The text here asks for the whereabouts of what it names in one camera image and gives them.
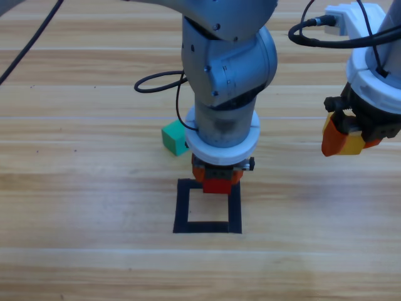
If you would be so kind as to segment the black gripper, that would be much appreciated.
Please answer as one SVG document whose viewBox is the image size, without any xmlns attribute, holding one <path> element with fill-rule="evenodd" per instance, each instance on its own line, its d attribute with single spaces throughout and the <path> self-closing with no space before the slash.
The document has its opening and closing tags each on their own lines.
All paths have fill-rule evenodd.
<svg viewBox="0 0 401 301">
<path fill-rule="evenodd" d="M 199 159 L 195 154 L 191 157 L 192 173 L 197 182 L 206 179 L 230 180 L 232 185 L 240 182 L 245 171 L 254 170 L 254 157 L 242 160 L 234 165 L 218 166 Z"/>
<path fill-rule="evenodd" d="M 394 138 L 400 131 L 400 115 L 381 110 L 359 97 L 347 83 L 339 97 L 327 97 L 328 114 L 322 130 L 324 156 L 341 152 L 351 132 L 362 133 L 364 149 L 375 147 L 383 138 Z"/>
</svg>

